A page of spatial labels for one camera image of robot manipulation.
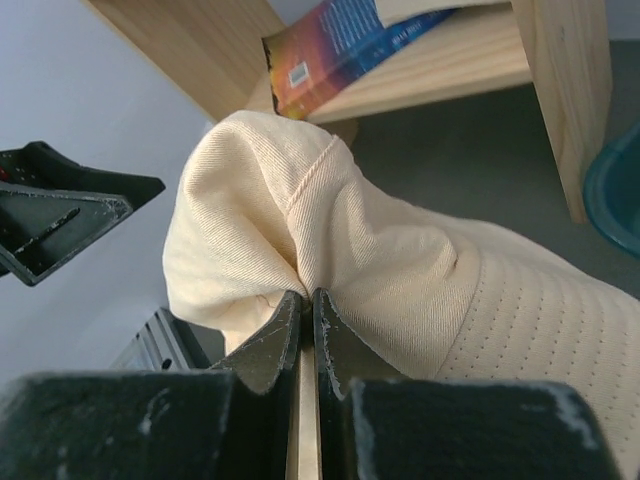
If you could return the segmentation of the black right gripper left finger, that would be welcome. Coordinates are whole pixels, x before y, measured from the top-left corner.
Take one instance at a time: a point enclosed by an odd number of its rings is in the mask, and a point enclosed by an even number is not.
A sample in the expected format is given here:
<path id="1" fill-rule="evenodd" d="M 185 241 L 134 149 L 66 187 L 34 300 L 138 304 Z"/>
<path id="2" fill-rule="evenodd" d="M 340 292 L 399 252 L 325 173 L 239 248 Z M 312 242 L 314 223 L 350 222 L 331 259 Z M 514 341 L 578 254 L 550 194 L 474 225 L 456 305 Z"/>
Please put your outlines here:
<path id="1" fill-rule="evenodd" d="M 1 392 L 5 479 L 290 479 L 302 297 L 206 370 L 42 372 Z"/>

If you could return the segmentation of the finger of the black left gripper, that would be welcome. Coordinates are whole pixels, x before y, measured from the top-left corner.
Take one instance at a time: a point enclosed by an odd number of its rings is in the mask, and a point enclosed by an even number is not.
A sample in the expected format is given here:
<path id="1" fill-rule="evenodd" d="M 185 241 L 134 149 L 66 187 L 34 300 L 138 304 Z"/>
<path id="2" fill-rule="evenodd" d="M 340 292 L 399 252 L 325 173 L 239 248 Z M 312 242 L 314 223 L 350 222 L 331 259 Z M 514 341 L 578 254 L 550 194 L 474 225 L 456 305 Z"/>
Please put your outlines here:
<path id="1" fill-rule="evenodd" d="M 134 210 L 165 190 L 156 177 L 112 172 L 71 161 L 44 141 L 1 152 L 1 182 L 44 190 L 123 196 Z"/>
<path id="2" fill-rule="evenodd" d="M 133 213 L 125 197 L 1 184 L 1 274 L 35 286 Z"/>

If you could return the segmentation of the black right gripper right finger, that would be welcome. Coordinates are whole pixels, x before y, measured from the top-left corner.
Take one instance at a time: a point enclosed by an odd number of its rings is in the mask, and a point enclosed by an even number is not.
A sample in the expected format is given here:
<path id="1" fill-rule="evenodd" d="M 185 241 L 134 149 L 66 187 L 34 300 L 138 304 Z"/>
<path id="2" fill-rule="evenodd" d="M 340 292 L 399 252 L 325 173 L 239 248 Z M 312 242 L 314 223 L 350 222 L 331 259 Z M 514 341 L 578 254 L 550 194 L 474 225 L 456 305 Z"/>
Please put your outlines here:
<path id="1" fill-rule="evenodd" d="M 617 479 L 589 406 L 556 382 L 408 378 L 319 289 L 312 307 L 325 479 Z"/>

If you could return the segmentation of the beige bucket hat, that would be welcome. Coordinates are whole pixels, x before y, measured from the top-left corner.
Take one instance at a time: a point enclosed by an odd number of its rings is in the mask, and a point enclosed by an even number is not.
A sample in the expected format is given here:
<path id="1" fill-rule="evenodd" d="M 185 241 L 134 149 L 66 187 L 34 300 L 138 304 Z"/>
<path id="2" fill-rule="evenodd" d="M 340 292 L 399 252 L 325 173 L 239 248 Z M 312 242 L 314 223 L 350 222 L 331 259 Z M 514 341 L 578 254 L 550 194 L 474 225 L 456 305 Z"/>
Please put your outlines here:
<path id="1" fill-rule="evenodd" d="M 638 301 L 511 230 L 387 195 L 315 125 L 252 111 L 217 123 L 183 170 L 163 270 L 171 312 L 228 351 L 286 291 L 324 288 L 409 377 L 566 383 L 638 476 Z"/>

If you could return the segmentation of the wooden bookshelf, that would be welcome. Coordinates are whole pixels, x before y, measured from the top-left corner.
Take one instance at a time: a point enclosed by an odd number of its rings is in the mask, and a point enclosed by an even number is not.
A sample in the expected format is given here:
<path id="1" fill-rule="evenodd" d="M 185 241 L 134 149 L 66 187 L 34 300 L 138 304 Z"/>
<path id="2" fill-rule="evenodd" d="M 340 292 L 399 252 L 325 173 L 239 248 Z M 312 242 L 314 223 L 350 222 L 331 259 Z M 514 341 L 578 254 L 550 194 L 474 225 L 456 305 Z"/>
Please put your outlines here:
<path id="1" fill-rule="evenodd" d="M 273 108 L 262 38 L 283 28 L 265 1 L 95 1 L 92 10 L 213 119 Z M 511 86 L 535 87 L 571 218 L 603 145 L 612 93 L 601 1 L 474 7 L 385 61 L 312 114 L 345 138 L 357 118 Z"/>

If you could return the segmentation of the blue orange paperback book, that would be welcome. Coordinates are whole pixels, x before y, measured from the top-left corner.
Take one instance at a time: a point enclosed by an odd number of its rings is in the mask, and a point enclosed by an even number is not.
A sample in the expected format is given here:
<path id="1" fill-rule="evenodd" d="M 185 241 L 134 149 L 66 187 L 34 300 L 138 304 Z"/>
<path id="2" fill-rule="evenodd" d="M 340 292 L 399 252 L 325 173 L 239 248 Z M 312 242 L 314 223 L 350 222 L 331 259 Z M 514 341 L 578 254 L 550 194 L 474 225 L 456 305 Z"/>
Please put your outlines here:
<path id="1" fill-rule="evenodd" d="M 275 113 L 306 119 L 455 12 L 436 10 L 385 26 L 373 1 L 321 2 L 262 39 Z"/>

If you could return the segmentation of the teal plastic basin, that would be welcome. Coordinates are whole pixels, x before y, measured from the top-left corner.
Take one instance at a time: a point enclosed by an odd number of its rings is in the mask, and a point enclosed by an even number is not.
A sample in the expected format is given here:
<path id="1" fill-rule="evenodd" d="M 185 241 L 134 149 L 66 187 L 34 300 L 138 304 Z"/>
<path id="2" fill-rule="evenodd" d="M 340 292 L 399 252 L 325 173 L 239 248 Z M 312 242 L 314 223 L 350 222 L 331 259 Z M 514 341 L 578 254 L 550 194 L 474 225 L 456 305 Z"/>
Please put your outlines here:
<path id="1" fill-rule="evenodd" d="M 639 258 L 639 122 L 605 145 L 589 166 L 583 201 L 590 223 Z"/>

